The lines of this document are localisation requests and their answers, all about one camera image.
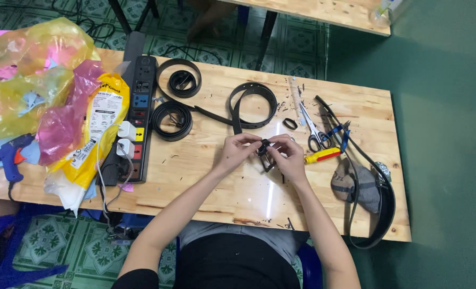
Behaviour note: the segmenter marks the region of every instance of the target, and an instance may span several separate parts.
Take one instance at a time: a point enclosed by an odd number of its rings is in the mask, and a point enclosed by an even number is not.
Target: gray sock
[[[379,212],[381,200],[379,189],[376,187],[375,176],[366,167],[353,161],[359,177],[358,203],[371,213]],[[336,168],[331,180],[331,189],[340,200],[349,203],[354,201],[354,169],[348,158],[344,159]]]

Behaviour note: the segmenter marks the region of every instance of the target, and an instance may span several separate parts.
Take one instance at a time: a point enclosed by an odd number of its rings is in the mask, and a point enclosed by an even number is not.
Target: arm
[[[215,167],[195,185],[178,195],[138,235],[118,277],[141,268],[151,269],[157,273],[164,247],[193,218],[216,185],[261,146],[260,141],[259,136],[247,133],[227,137],[222,157]]]
[[[360,288],[356,266],[350,252],[331,218],[313,192],[304,169],[304,149],[287,134],[274,136],[267,148],[279,169],[299,194],[309,232],[318,257],[324,266],[328,288]]]

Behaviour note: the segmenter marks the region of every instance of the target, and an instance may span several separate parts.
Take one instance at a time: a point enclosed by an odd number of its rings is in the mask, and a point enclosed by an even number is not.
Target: white charger
[[[120,124],[119,128],[118,128],[117,135],[121,138],[125,138],[125,139],[128,139],[130,141],[135,141],[136,140],[136,127],[133,126],[128,121],[123,121]]]
[[[124,150],[124,152],[129,156],[129,158],[134,157],[134,155],[135,155],[135,144],[134,143],[132,143],[130,140],[128,140],[126,138],[119,139],[118,143],[122,146],[122,149],[117,148],[117,155],[127,159],[125,154],[122,152],[122,150]]]

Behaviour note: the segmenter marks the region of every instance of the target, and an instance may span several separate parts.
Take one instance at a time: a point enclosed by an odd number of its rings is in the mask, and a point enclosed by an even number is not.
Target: blue glue gun
[[[24,179],[24,176],[18,172],[15,164],[15,155],[18,149],[29,146],[35,137],[31,134],[24,134],[14,138],[0,148],[0,161],[3,162],[4,174],[8,181],[18,182]]]

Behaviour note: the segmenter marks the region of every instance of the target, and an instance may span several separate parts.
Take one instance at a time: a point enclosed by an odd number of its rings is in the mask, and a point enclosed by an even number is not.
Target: workbench
[[[112,71],[123,58],[123,51],[98,49],[98,53],[106,71]],[[162,63],[167,58],[157,59]],[[281,123],[285,117],[297,118],[288,76],[198,62],[196,65],[202,73],[202,87],[196,96],[183,99],[182,102],[229,117],[227,101],[230,92],[244,82],[263,83],[276,95],[280,107],[276,116],[265,127],[245,132],[262,138],[287,133],[311,154],[307,150],[309,128],[299,126],[295,131],[291,131]],[[165,70],[160,79],[163,88],[171,72],[179,68],[180,66],[172,66]],[[323,130],[323,127],[318,112],[319,105],[314,100],[315,95],[321,96],[332,105],[340,122],[350,120],[350,136],[354,141],[374,161],[381,161],[389,167],[397,207],[391,229],[384,239],[410,242],[408,207],[390,92],[305,78],[297,78],[296,81],[300,86],[304,85],[302,99],[319,129]],[[268,112],[268,103],[260,96],[247,96],[241,102],[241,118],[244,120],[261,121],[266,118]],[[233,135],[233,129],[197,112],[192,115],[193,128],[190,134],[180,141],[166,142],[156,137],[153,132],[147,182],[135,184],[134,192],[122,192],[119,199],[109,206],[109,210],[156,215],[211,169],[213,162],[219,157],[224,138]],[[353,146],[348,149],[353,158],[369,167]],[[306,165],[306,174],[339,232],[345,234],[351,205],[336,199],[330,188],[331,177],[341,159],[342,156],[338,156]],[[58,196],[43,192],[46,176],[44,167],[24,162],[18,169],[24,175],[24,180],[17,183],[12,190],[15,200],[61,206]],[[108,198],[112,199],[117,192],[118,187],[108,187]],[[0,169],[0,199],[7,198],[8,181]],[[100,193],[91,200],[83,201],[81,208],[101,209]],[[284,229],[288,227],[288,218],[296,230],[308,230],[303,208],[290,180],[285,180],[283,184],[277,168],[264,173],[257,157],[247,159],[218,184],[193,217],[194,220]],[[371,218],[370,213],[357,206],[351,234],[367,237],[374,227],[375,216]]]
[[[237,5],[263,8],[267,10],[260,38],[260,50],[255,70],[260,70],[267,51],[273,26],[278,13],[283,13],[329,24],[361,30],[382,36],[390,36],[390,27],[380,28],[370,23],[370,12],[380,0],[220,0]],[[131,34],[131,27],[117,0],[108,0],[125,34]],[[148,11],[154,18],[160,14],[155,0],[148,0],[135,31],[140,31]]]

